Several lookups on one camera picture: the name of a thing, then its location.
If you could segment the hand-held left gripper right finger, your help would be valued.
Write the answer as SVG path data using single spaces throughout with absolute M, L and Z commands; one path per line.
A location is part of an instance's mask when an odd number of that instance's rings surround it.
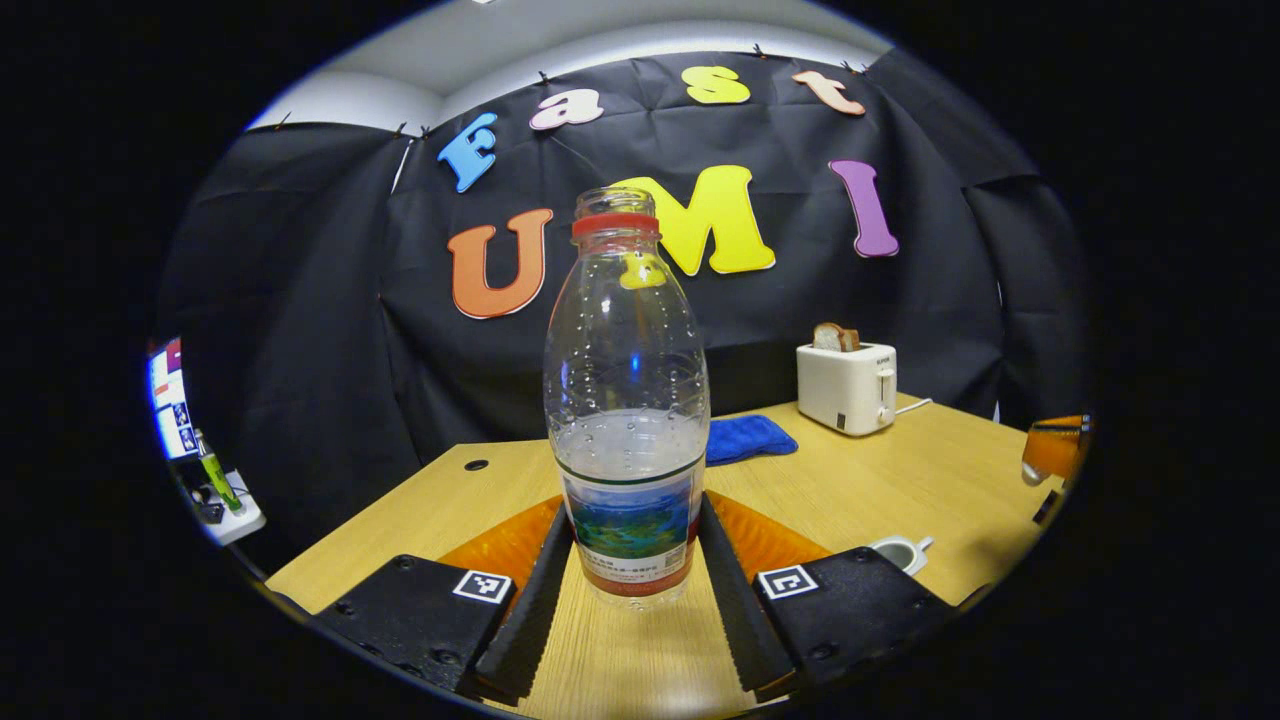
M 956 614 L 879 551 L 829 552 L 726 495 L 705 491 L 699 524 L 739 680 L 755 696 L 865 671 Z

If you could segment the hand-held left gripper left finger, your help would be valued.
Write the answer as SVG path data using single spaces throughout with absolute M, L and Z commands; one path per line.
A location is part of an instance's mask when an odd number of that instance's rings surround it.
M 532 689 L 572 544 L 553 496 L 438 560 L 394 556 L 314 625 L 442 691 L 516 705 Z

